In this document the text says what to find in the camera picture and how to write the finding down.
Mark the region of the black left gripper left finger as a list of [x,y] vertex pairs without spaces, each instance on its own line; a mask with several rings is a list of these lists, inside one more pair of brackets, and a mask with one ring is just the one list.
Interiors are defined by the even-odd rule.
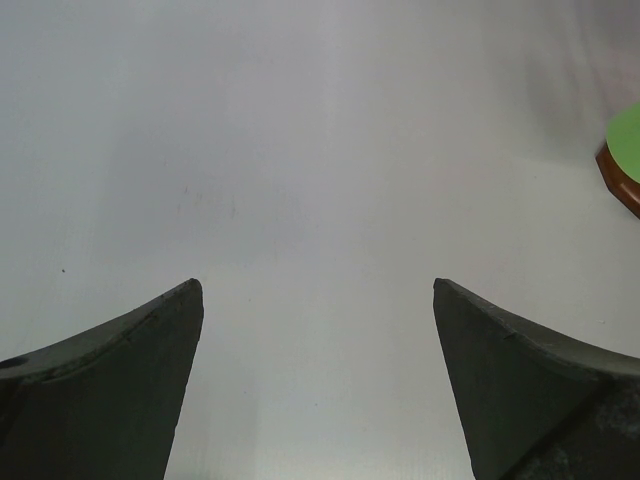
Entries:
[[163,478],[203,320],[202,285],[189,279],[2,361],[2,478]]

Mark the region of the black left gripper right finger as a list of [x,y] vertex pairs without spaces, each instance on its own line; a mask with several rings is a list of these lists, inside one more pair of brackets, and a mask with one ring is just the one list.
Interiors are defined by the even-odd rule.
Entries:
[[433,310],[477,479],[636,479],[639,361],[448,279]]

